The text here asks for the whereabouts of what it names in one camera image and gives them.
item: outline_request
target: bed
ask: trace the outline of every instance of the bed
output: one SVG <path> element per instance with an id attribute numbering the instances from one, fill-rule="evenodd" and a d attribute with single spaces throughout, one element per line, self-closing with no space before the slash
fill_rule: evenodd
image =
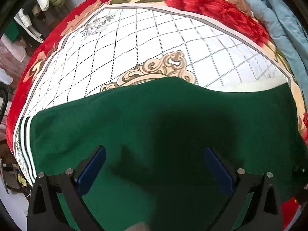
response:
<path id="1" fill-rule="evenodd" d="M 33 54 L 10 108 L 7 143 L 30 185 L 39 171 L 27 129 L 38 112 L 163 77 L 220 92 L 287 83 L 296 131 L 307 138 L 289 63 L 245 0 L 86 0 Z M 291 199 L 283 208 L 286 228 L 298 204 Z"/>

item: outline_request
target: red rose print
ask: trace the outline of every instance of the red rose print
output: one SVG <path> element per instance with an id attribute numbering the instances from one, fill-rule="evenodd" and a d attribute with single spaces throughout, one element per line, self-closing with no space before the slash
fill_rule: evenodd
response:
<path id="1" fill-rule="evenodd" d="M 233 3 L 224 0 L 165 0 L 169 7 L 211 17 L 247 36 L 259 46 L 269 41 L 266 29 Z"/>

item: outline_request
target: white stripe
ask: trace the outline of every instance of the white stripe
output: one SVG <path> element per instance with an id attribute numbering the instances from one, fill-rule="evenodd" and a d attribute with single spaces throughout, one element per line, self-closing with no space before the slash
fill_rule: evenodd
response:
<path id="1" fill-rule="evenodd" d="M 33 176 L 36 179 L 36 170 L 35 170 L 34 160 L 33 160 L 32 152 L 30 148 L 30 125 L 31 125 L 32 118 L 33 116 L 29 117 L 27 127 L 26 127 L 26 145 L 27 145 L 27 151 L 28 151 L 31 166 L 32 166 Z"/>
<path id="2" fill-rule="evenodd" d="M 16 135 L 17 135 L 17 136 L 16 136 L 16 143 L 15 143 L 15 145 L 14 145 L 14 147 L 13 147 L 13 151 L 14 151 L 14 156 L 15 156 L 15 159 L 16 159 L 17 163 L 20 164 L 20 162 L 19 162 L 19 156 L 18 156 L 18 154 L 17 154 L 17 150 L 15 150 L 17 144 L 20 143 L 18 132 L 19 132 L 19 131 L 17 131 L 17 133 L 16 133 Z"/>
<path id="3" fill-rule="evenodd" d="M 30 175 L 32 182 L 34 183 L 35 179 L 33 178 L 30 161 L 29 161 L 29 158 L 27 156 L 26 149 L 25 149 L 25 131 L 24 131 L 24 128 L 25 128 L 26 119 L 27 119 L 27 117 L 23 118 L 23 120 L 21 122 L 21 126 L 20 126 L 20 146 L 21 146 L 23 156 L 24 156 L 26 163 L 27 163 L 27 166 L 28 166 L 28 173 Z"/>

